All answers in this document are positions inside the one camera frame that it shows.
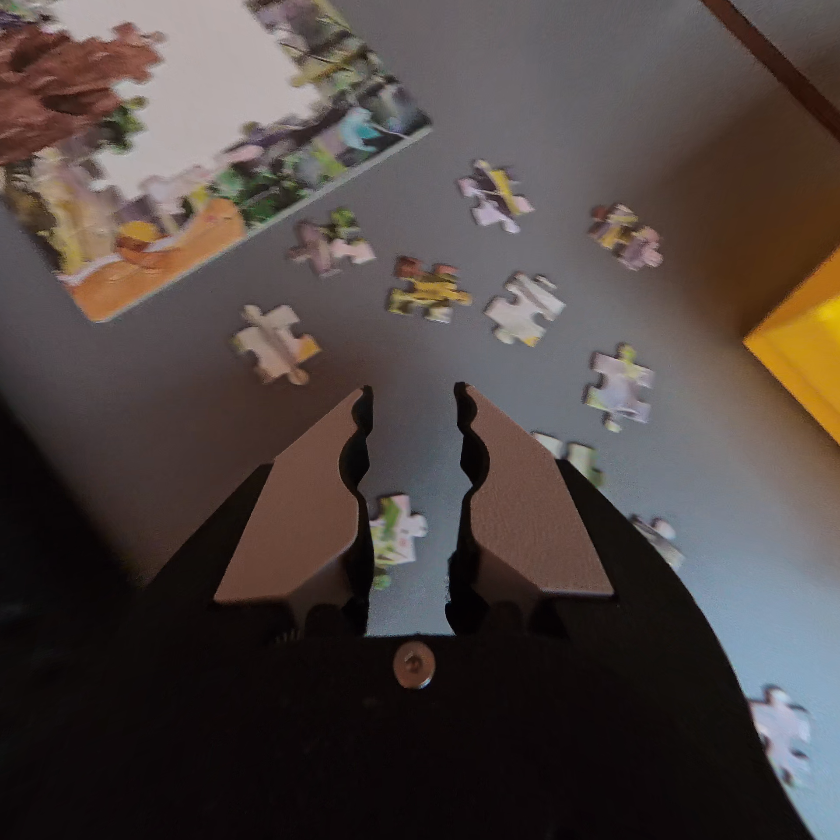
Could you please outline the yellow plastic bin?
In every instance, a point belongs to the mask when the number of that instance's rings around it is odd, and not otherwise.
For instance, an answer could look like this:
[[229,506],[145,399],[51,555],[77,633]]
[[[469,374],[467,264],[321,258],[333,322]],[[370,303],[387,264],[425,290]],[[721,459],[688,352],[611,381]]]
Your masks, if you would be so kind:
[[742,342],[838,443],[838,248],[770,311]]

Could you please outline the purple jigsaw piece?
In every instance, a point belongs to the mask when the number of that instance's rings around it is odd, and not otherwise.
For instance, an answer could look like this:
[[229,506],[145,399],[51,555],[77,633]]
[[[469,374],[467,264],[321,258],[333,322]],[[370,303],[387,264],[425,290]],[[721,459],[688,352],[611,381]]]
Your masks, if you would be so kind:
[[642,392],[654,388],[655,373],[637,362],[632,345],[621,342],[612,355],[594,353],[591,371],[599,380],[586,386],[582,402],[602,414],[604,428],[618,434],[625,421],[648,423],[652,407]]

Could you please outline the partly assembled jigsaw puzzle board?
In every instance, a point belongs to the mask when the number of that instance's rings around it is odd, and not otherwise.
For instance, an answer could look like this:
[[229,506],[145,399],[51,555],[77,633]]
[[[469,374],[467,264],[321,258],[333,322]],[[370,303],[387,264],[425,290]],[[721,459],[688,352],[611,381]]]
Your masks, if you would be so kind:
[[331,2],[2,2],[2,205],[108,322],[422,138]]

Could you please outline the grey desk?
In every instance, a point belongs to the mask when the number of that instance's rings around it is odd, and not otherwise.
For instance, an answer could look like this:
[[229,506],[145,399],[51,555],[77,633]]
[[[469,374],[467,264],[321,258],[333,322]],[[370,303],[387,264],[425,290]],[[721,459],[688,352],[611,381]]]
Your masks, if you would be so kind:
[[[454,383],[528,431],[593,446],[621,511],[675,526],[680,570],[744,691],[810,711],[792,797],[838,838],[838,446],[742,336],[838,244],[838,144],[701,2],[342,2],[430,134],[312,204],[378,259],[316,281],[287,219],[118,318],[88,322],[2,212],[2,393],[145,582],[259,462],[374,389],[364,492],[429,533],[373,601],[376,634],[441,633],[467,481]],[[457,269],[449,323],[389,311],[400,259]],[[532,347],[485,309],[521,272],[564,303]],[[289,307],[319,352],[265,382],[232,339]],[[582,402],[594,353],[655,373],[648,423]]]
[[814,87],[838,106],[838,1],[733,3]]

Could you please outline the group of puzzle pieces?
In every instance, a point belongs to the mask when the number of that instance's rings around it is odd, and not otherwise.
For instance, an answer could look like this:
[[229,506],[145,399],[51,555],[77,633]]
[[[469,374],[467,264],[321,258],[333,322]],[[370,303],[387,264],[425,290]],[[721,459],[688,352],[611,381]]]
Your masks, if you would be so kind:
[[[300,248],[293,248],[290,257],[307,260],[311,247],[318,258],[318,268],[329,275],[335,271],[338,259],[350,257],[354,264],[362,264],[375,257],[373,249],[363,240],[354,241],[350,234],[329,234],[310,223],[304,224]],[[453,305],[471,304],[471,296],[457,288],[457,269],[438,266],[431,272],[408,266],[408,258],[400,259],[395,274],[413,283],[411,290],[394,289],[389,311],[409,314],[416,308],[433,322],[449,323]],[[495,326],[493,336],[505,344],[517,341],[535,346],[545,329],[536,318],[555,320],[564,303],[554,296],[554,285],[545,276],[515,273],[505,284],[507,297],[492,298],[485,309]],[[238,352],[255,356],[255,370],[265,382],[286,377],[294,385],[305,385],[308,375],[300,371],[300,364],[319,352],[311,336],[294,335],[290,327],[298,317],[289,307],[263,312],[255,305],[247,305],[242,316],[248,326],[239,330],[232,342]],[[665,562],[675,571],[684,561],[683,554],[673,541],[676,531],[662,518],[649,522],[632,517],[631,523],[646,538]],[[388,568],[415,561],[413,541],[427,533],[424,517],[414,514],[407,495],[384,497],[381,513],[371,520],[374,551],[373,587],[386,588],[391,579]],[[763,741],[765,751],[782,781],[789,786],[801,786],[808,778],[807,756],[797,745],[809,742],[811,724],[807,712],[791,702],[780,688],[771,687],[763,700],[750,702],[753,720]]]

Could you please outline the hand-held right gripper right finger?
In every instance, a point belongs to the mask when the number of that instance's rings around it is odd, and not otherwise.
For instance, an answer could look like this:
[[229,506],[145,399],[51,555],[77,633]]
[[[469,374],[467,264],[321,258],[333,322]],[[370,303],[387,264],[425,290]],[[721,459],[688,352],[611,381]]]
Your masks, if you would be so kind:
[[612,599],[558,460],[475,386],[458,382],[454,394],[469,479],[448,562],[454,633],[477,634],[497,605],[512,605],[527,627],[546,602]]

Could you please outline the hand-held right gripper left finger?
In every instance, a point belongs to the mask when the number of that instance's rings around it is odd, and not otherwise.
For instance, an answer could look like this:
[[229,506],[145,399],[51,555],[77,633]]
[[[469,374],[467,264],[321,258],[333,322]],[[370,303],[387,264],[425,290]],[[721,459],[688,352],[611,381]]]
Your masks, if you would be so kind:
[[366,632],[374,563],[359,485],[373,409],[372,388],[358,388],[274,458],[215,604],[281,604],[300,631],[330,606],[352,634]]

